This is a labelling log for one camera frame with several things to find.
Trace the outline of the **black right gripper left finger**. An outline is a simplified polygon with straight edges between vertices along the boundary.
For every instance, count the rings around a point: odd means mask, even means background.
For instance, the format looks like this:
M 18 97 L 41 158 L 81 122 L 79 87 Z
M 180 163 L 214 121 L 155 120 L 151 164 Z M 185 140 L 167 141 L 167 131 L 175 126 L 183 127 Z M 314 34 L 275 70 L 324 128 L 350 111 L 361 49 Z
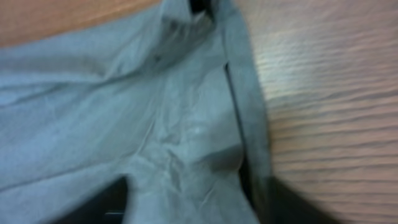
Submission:
M 120 177 L 51 224 L 122 224 L 126 214 L 129 184 Z

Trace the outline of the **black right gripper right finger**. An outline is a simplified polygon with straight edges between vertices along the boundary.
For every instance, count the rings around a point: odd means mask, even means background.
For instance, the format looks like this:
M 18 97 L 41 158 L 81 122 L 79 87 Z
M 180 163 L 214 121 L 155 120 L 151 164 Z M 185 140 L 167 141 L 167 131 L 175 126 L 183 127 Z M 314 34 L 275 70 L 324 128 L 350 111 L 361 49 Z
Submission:
M 263 224 L 341 224 L 276 177 L 261 179 L 259 191 L 263 206 L 257 214 Z

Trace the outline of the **grey shorts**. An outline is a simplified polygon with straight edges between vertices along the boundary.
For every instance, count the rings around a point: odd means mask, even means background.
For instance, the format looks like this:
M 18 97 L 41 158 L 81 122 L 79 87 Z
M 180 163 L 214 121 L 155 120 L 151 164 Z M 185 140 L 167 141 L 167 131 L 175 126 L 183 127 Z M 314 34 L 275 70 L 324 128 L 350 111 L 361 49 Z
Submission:
M 232 1 L 159 5 L 1 49 L 1 222 L 259 223 L 261 87 Z

